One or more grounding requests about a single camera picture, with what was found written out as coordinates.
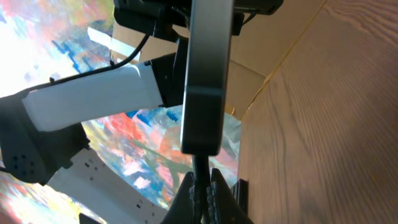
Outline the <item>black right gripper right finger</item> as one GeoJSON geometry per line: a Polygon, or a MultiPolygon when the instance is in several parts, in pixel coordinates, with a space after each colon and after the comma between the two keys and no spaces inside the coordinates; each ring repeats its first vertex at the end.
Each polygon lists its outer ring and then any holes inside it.
{"type": "Polygon", "coordinates": [[[248,182],[239,179],[231,188],[219,169],[212,169],[207,188],[211,224],[253,224],[248,217],[248,182]]]}

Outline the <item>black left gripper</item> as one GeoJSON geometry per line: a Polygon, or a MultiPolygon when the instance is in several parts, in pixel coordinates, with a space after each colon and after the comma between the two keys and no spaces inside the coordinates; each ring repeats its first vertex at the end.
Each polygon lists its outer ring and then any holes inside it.
{"type": "MultiPolygon", "coordinates": [[[[241,28],[254,16],[272,15],[283,0],[235,0],[232,34],[240,34],[241,28]]],[[[172,26],[189,28],[191,0],[114,0],[114,18],[128,29],[169,42],[176,42],[179,35],[172,26]]]]}

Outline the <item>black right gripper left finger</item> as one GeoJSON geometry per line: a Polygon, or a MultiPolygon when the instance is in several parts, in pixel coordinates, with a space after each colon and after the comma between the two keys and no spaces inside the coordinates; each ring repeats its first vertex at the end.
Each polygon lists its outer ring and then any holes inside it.
{"type": "Polygon", "coordinates": [[[193,172],[187,172],[161,224],[197,224],[199,213],[193,172]]]}

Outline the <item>Galaxy smartphone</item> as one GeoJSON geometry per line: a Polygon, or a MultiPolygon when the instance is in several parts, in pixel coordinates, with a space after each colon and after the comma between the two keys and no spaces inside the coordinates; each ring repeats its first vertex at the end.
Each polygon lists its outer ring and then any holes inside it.
{"type": "Polygon", "coordinates": [[[226,98],[233,0],[192,2],[181,151],[216,156],[226,98]]]}

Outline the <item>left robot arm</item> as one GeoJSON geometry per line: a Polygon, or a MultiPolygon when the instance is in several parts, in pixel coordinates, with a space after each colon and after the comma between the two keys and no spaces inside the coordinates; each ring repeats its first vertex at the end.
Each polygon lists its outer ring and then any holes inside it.
{"type": "Polygon", "coordinates": [[[1,98],[3,171],[46,184],[88,149],[82,122],[140,109],[182,106],[181,151],[196,161],[220,152],[231,37],[280,1],[116,1],[116,22],[175,53],[50,80],[1,98]]]}

